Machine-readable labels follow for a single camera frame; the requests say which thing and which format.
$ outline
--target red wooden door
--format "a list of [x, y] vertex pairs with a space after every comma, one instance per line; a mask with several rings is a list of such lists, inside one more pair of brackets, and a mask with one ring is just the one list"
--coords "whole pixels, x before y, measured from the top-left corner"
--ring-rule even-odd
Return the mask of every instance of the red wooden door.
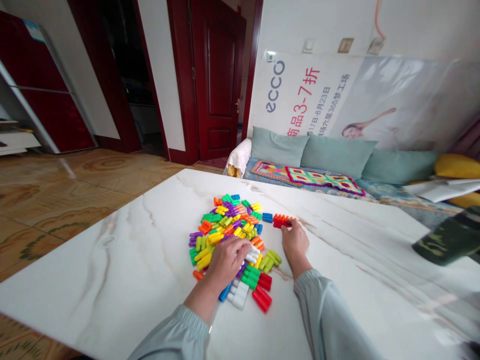
[[221, 0], [191, 2], [200, 159], [226, 157], [237, 144], [247, 21]]

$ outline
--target tiled floor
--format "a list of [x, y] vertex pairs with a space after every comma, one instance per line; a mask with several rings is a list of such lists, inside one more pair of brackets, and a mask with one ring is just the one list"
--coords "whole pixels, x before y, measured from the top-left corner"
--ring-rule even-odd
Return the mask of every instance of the tiled floor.
[[[0, 282], [185, 168], [222, 173], [106, 149], [0, 157]], [[0, 314], [0, 360], [78, 355]]]

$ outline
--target white marble tabletop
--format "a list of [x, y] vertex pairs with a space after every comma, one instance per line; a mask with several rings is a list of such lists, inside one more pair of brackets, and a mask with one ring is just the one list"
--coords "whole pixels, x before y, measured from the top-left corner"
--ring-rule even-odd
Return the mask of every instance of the white marble tabletop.
[[[462, 342], [480, 342], [480, 265], [424, 260], [411, 244], [428, 229], [400, 209], [189, 169], [1, 283], [0, 311], [93, 358], [126, 359], [195, 285], [189, 233], [226, 193], [300, 220], [309, 260], [385, 359], [461, 359]], [[219, 302], [207, 359], [311, 358], [281, 232], [262, 223], [265, 251], [284, 259], [272, 305]]]

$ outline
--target red refrigerator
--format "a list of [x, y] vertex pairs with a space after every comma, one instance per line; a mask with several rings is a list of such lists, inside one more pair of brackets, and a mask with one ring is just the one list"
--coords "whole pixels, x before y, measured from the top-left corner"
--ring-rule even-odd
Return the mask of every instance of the red refrigerator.
[[97, 146], [45, 33], [37, 24], [3, 11], [0, 73], [48, 151], [58, 154]]

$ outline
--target poster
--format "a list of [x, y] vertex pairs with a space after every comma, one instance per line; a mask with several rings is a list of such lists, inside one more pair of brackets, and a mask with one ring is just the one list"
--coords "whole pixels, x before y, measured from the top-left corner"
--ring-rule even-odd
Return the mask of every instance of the poster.
[[258, 126], [382, 150], [446, 150], [480, 112], [480, 64], [277, 53], [257, 66], [249, 134]]

